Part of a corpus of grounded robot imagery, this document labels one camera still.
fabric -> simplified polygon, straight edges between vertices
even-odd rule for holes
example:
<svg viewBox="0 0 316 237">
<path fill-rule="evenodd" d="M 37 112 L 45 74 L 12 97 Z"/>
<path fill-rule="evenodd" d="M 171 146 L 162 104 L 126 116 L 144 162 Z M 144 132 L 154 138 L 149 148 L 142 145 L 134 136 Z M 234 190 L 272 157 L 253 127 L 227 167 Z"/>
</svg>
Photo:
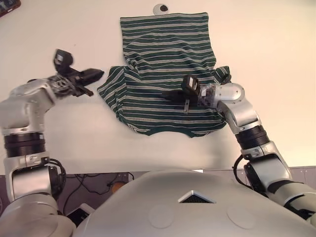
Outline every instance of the fabric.
<svg viewBox="0 0 316 237">
<path fill-rule="evenodd" d="M 228 67 L 214 69 L 208 35 L 208 14 L 169 14 L 121 18 L 127 66 L 112 67 L 98 92 L 117 118 L 138 133 L 162 131 L 203 136 L 225 125 L 224 118 L 204 106 L 168 101 L 164 91 L 181 90 L 184 75 L 201 84 L 220 83 Z"/>
</svg>

robotic arm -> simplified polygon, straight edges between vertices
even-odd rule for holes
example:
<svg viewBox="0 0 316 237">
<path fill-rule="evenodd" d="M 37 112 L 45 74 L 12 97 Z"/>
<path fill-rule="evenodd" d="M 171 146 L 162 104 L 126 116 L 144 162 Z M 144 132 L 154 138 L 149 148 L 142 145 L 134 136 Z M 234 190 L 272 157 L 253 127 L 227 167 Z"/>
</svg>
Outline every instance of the robotic arm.
<svg viewBox="0 0 316 237">
<path fill-rule="evenodd" d="M 6 187 L 12 202 L 0 218 L 0 236 L 12 232 L 17 236 L 34 236 L 33 232 L 36 236 L 71 236 L 75 228 L 68 218 L 58 215 L 55 199 L 64 188 L 66 172 L 45 149 L 44 114 L 57 100 L 69 95 L 92 96 L 85 86 L 99 80 L 104 72 L 79 72 L 70 68 L 72 63 L 71 54 L 58 49 L 54 58 L 56 75 L 30 80 L 0 103 L 0 127 L 7 150 Z"/>
<path fill-rule="evenodd" d="M 242 156 L 234 168 L 242 158 L 249 161 L 244 170 L 252 189 L 316 227 L 316 190 L 292 180 L 286 162 L 245 98 L 244 89 L 235 83 L 200 86 L 195 77 L 185 79 L 184 84 L 189 93 L 198 95 L 200 103 L 225 115 L 241 147 Z"/>
</svg>

black cable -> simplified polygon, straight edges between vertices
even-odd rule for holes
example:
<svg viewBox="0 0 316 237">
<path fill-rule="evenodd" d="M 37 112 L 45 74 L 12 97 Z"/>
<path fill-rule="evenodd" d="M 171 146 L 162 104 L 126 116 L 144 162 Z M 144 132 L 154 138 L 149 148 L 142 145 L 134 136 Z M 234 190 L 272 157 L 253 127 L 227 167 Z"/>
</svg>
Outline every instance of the black cable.
<svg viewBox="0 0 316 237">
<path fill-rule="evenodd" d="M 81 181 L 81 179 L 80 179 L 81 177 L 80 177 L 79 175 L 75 175 L 75 176 L 76 176 L 76 178 L 77 178 L 79 181 Z M 106 194 L 107 192 L 110 191 L 110 187 L 108 187 L 108 190 L 105 190 L 105 191 L 99 193 L 98 191 L 90 190 L 84 183 L 82 183 L 82 186 L 84 186 L 84 188 L 87 189 L 87 191 L 88 191 L 89 193 L 92 193 L 92 194 L 103 195 L 103 194 Z"/>
<path fill-rule="evenodd" d="M 78 187 L 76 187 L 69 195 L 68 197 L 66 198 L 66 201 L 65 201 L 65 204 L 64 204 L 64 207 L 63 207 L 63 214 L 66 215 L 65 213 L 65 210 L 66 210 L 66 205 L 68 203 L 68 200 L 69 198 L 82 186 L 82 183 L 85 179 L 85 175 L 83 175 L 83 178 L 80 180 L 80 184 L 78 185 Z"/>
<path fill-rule="evenodd" d="M 94 177 L 97 177 L 97 176 L 99 176 L 99 175 L 101 175 L 101 174 L 95 174 L 95 175 L 86 174 L 86 176 L 89 177 L 89 178 L 94 178 Z"/>
<path fill-rule="evenodd" d="M 55 166 L 58 166 L 60 168 L 62 180 L 61 180 L 61 184 L 58 187 L 57 192 L 54 194 L 54 197 L 57 199 L 59 197 L 59 195 L 62 193 L 62 191 L 66 185 L 66 175 L 67 174 L 66 174 L 65 168 L 63 167 L 63 165 L 61 164 L 61 162 L 59 160 L 50 158 L 48 163 L 55 165 Z"/>
<path fill-rule="evenodd" d="M 110 191 L 110 185 L 116 180 L 116 178 L 118 177 L 118 173 L 116 174 L 115 178 L 107 185 L 108 186 L 108 189 L 103 191 L 103 192 L 98 192 L 98 191 L 95 191 L 95 190 L 90 190 L 84 183 L 82 183 L 82 186 L 84 186 L 85 189 L 87 189 L 87 191 L 89 193 L 93 193 L 93 194 L 98 194 L 98 195 L 103 195 L 103 194 L 106 194 Z M 80 175 L 78 174 L 75 174 L 75 177 L 80 181 L 80 178 L 82 178 Z"/>
<path fill-rule="evenodd" d="M 237 160 L 235 161 L 235 163 L 234 163 L 234 166 L 233 166 L 234 176 L 235 176 L 235 178 L 236 178 L 236 180 L 237 180 L 238 183 L 244 185 L 244 186 L 247 187 L 247 188 L 252 189 L 251 186 L 246 185 L 244 182 L 242 182 L 242 181 L 238 178 L 238 175 L 237 175 L 237 167 L 238 167 L 238 164 L 240 163 L 240 161 L 241 161 L 242 159 L 243 159 L 243 156 L 240 155 L 240 156 L 238 157 L 238 159 L 237 159 Z"/>
<path fill-rule="evenodd" d="M 128 172 L 128 174 L 130 174 L 132 176 L 132 179 L 135 180 L 135 177 L 131 172 Z"/>
</svg>

table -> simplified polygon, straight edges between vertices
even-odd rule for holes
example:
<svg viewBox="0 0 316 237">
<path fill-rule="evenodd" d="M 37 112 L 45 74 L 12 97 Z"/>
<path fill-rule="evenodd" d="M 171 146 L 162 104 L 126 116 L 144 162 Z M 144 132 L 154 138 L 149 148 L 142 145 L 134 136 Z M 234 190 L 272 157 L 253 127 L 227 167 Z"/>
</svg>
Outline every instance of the table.
<svg viewBox="0 0 316 237">
<path fill-rule="evenodd" d="M 56 48 L 84 70 L 124 65 L 121 16 L 152 15 L 154 0 L 22 0 L 0 18 L 0 100 L 55 73 Z M 310 0 L 166 0 L 170 13 L 209 13 L 217 66 L 229 65 L 289 166 L 316 165 L 316 5 Z M 96 88 L 104 76 L 89 88 Z M 228 126 L 200 138 L 141 135 L 95 96 L 67 98 L 45 117 L 47 149 L 68 173 L 230 168 L 240 151 Z M 0 161 L 5 157 L 0 139 Z M 4 174 L 3 165 L 0 174 Z"/>
</svg>

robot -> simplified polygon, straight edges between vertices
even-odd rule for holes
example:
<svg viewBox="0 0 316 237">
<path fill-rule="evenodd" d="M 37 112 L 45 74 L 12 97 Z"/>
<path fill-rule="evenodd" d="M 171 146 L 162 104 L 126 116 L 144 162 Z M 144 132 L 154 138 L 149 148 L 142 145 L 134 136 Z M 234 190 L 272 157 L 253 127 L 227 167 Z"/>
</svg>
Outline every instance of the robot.
<svg viewBox="0 0 316 237">
<path fill-rule="evenodd" d="M 200 85 L 192 76 L 183 82 L 186 93 L 223 113 L 240 144 L 234 164 L 240 184 L 194 171 L 149 172 L 123 186 L 76 228 L 57 207 L 66 171 L 45 149 L 43 118 L 59 99 L 93 95 L 85 86 L 104 72 L 78 72 L 70 68 L 72 62 L 70 53 L 57 50 L 55 76 L 31 80 L 0 103 L 11 201 L 0 217 L 0 237 L 316 236 L 316 190 L 292 180 L 244 89 L 236 83 Z M 237 177 L 242 159 L 248 161 L 250 186 Z"/>
</svg>

